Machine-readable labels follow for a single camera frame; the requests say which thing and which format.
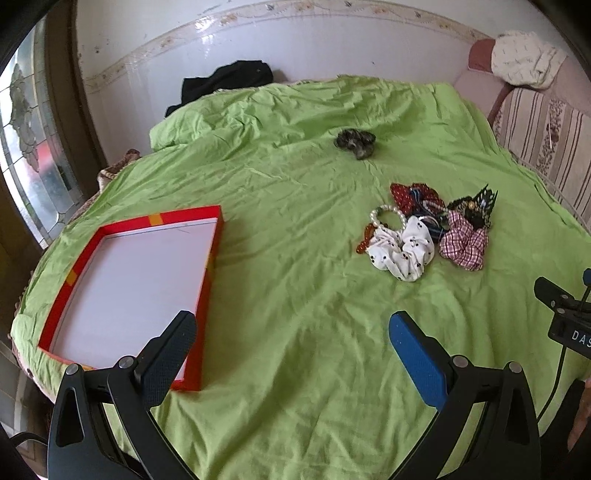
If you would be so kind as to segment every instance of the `decorative wall border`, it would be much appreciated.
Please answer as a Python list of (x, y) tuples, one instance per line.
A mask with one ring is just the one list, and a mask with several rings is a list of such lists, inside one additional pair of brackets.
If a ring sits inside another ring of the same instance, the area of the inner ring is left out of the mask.
[(473, 43), (488, 38), (484, 33), (425, 10), (378, 0), (275, 0), (246, 5), (207, 15), (160, 35), (115, 62), (101, 73), (84, 80), (87, 93), (100, 92), (116, 79), (144, 62), (174, 48), (254, 22), (292, 17), (347, 16), (378, 18), (438, 31)]

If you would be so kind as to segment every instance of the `red plaid scrunchie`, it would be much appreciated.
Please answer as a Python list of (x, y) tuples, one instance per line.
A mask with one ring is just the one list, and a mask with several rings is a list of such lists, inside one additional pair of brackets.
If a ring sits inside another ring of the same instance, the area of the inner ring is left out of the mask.
[(480, 270), (488, 244), (486, 228), (475, 231), (472, 224), (455, 210), (449, 212), (448, 219), (450, 230), (439, 242), (439, 253), (466, 270)]

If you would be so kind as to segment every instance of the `blue gripper pad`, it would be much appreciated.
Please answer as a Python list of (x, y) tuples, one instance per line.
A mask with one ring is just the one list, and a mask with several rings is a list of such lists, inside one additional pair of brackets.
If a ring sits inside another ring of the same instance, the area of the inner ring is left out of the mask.
[(392, 346), (402, 360), (421, 398), (427, 405), (440, 411), (447, 400), (446, 378), (421, 341), (428, 337), (406, 312), (396, 312), (390, 317), (388, 333)]

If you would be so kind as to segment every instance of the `bed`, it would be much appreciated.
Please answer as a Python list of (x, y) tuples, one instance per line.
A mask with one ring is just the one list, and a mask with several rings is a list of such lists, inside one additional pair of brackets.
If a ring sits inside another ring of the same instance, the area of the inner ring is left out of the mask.
[[(376, 135), (370, 159), (335, 148), (345, 127)], [(475, 365), (519, 361), (537, 411), (545, 403), (560, 345), (547, 337), (551, 312), (534, 298), (534, 281), (543, 275), (582, 293), (591, 237), (450, 85), (343, 76), (219, 92), (180, 109), (150, 137), (155, 153), (125, 168), (43, 256), (15, 318), (22, 361), (50, 397), (66, 366), (37, 342), (94, 231), (219, 204), (226, 223), (203, 389), (171, 392), (153, 411), (200, 478), (387, 478), (434, 414), (389, 344), (397, 310)], [(498, 190), (484, 269), (467, 272), (436, 257), (418, 281), (404, 283), (357, 255), (368, 213), (391, 202), (392, 182), (425, 182), (447, 202), (485, 184)], [(567, 353), (542, 431), (588, 370), (586, 359)], [(466, 446), (463, 435), (447, 469)]]

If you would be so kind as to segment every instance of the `red polka dot scrunchie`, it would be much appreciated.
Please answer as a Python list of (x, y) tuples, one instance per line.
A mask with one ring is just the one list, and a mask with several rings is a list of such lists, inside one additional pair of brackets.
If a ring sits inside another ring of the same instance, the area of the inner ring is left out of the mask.
[(426, 183), (413, 183), (410, 187), (401, 183), (393, 183), (390, 185), (390, 192), (396, 205), (404, 215), (412, 215), (415, 208), (417, 208), (413, 197), (410, 195), (410, 189), (417, 189), (421, 192), (423, 201), (429, 200), (441, 208), (445, 208), (445, 203), (439, 198), (439, 194)]

